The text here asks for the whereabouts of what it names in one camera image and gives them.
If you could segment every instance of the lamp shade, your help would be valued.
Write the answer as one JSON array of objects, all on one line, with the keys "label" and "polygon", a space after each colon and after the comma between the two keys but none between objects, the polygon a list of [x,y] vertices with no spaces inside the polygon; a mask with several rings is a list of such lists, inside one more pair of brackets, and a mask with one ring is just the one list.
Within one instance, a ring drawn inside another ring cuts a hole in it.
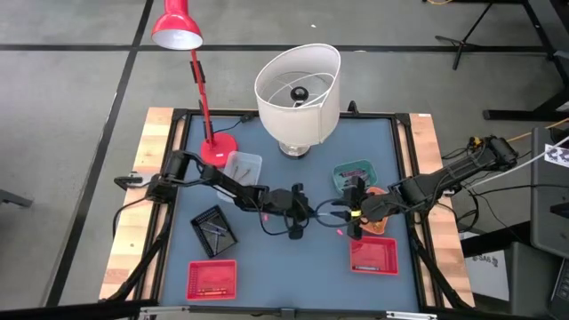
[{"label": "lamp shade", "polygon": [[204,43],[202,32],[188,15],[188,0],[164,0],[164,14],[152,28],[152,40],[173,50],[192,50]]},{"label": "lamp shade", "polygon": [[340,53],[328,44],[283,52],[257,75],[260,120],[276,140],[309,147],[333,132],[340,117]]}]

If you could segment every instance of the white lamp shade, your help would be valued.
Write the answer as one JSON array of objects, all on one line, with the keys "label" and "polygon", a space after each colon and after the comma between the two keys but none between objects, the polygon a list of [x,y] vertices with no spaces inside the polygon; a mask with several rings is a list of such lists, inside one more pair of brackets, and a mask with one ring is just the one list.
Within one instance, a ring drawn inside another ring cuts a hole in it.
[{"label": "white lamp shade", "polygon": [[[340,117],[340,53],[328,44],[306,44],[279,54],[255,80],[260,120],[276,140],[292,147],[309,147],[332,133]],[[317,77],[317,92],[307,88],[309,98],[299,107],[275,102],[276,95],[288,95],[293,87]]]}]

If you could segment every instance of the lamp base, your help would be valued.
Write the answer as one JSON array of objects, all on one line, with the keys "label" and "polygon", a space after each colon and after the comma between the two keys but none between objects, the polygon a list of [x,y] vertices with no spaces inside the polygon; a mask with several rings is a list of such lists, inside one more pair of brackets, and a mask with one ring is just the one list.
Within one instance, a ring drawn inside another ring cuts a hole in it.
[{"label": "lamp base", "polygon": [[291,159],[301,159],[310,151],[310,146],[292,147],[280,141],[278,142],[278,148],[286,157],[289,157]]},{"label": "lamp base", "polygon": [[232,135],[224,132],[214,133],[213,140],[213,145],[207,140],[202,142],[201,156],[207,164],[222,168],[228,161],[229,153],[237,151],[237,141]]}]

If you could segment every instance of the teal container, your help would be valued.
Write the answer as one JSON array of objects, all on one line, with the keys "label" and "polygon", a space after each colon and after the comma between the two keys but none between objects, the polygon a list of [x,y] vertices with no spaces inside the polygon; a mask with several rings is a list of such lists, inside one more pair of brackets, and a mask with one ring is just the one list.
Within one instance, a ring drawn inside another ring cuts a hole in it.
[{"label": "teal container", "polygon": [[349,179],[353,176],[362,178],[365,182],[365,188],[369,188],[377,183],[375,169],[373,169],[372,163],[367,160],[357,160],[351,163],[340,164],[334,168],[332,175],[334,186],[336,186],[336,190],[338,190],[340,194],[349,186]]}]

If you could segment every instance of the wooden table edge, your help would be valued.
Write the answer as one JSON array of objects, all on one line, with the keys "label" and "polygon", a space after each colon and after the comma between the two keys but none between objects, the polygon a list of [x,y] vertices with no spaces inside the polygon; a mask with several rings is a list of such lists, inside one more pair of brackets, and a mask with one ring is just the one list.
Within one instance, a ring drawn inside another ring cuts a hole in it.
[{"label": "wooden table edge", "polygon": [[[164,149],[168,140],[170,126],[172,123],[173,108],[149,108],[138,151],[134,160],[132,170],[147,174],[159,173],[162,160],[164,158]],[[435,133],[435,126],[432,117],[429,114],[409,114],[411,129],[413,133],[414,151],[417,156],[419,172],[429,173],[442,167],[440,151]],[[177,124],[175,130],[174,143],[177,148],[180,145],[182,125]],[[407,137],[405,128],[402,124],[398,126],[399,139],[403,153],[405,174],[411,175],[411,157],[410,150],[407,148]],[[145,188],[129,189],[124,197],[124,203],[130,203],[133,200],[141,198],[146,192]],[[450,200],[441,199],[441,202],[451,205]],[[144,201],[138,205],[124,210],[118,221],[116,229],[116,237],[108,258],[108,265],[103,278],[100,289],[100,298],[104,299],[113,294],[131,274],[132,270],[140,261],[144,239],[148,231],[148,222],[152,211],[152,203]],[[458,229],[454,223],[453,213],[444,207],[437,206],[433,208],[429,215],[429,225],[431,235],[433,235],[433,245],[435,247],[435,255],[437,257],[437,265],[446,275],[447,280],[460,296],[470,305],[474,306],[474,298],[470,289],[468,271],[461,250],[461,242],[458,235]],[[146,281],[142,290],[142,298],[150,296],[150,288],[153,281],[152,272],[156,266],[156,262],[148,268]],[[432,283],[428,271],[422,266],[423,285],[425,288],[426,301],[428,306],[434,306],[434,293]]]}]

